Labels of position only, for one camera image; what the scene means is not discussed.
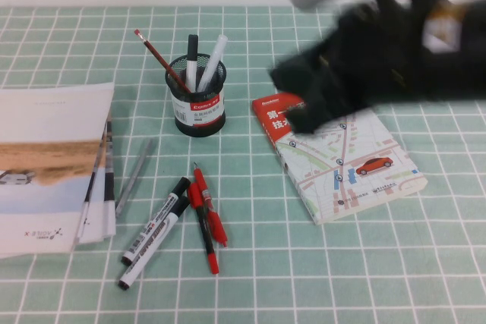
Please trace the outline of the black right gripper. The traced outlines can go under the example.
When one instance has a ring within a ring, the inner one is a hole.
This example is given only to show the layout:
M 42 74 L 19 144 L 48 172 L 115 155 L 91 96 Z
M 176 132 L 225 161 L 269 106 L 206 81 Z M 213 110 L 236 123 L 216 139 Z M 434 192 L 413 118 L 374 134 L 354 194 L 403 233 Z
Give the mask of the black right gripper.
M 292 109 L 296 134 L 313 134 L 339 117 L 381 103 L 422 100 L 420 70 L 421 15 L 400 8 L 388 20 L 371 3 L 345 9 L 323 45 L 290 55 L 269 70 L 278 89 L 295 89 L 304 105 Z M 319 85 L 318 88 L 307 88 Z

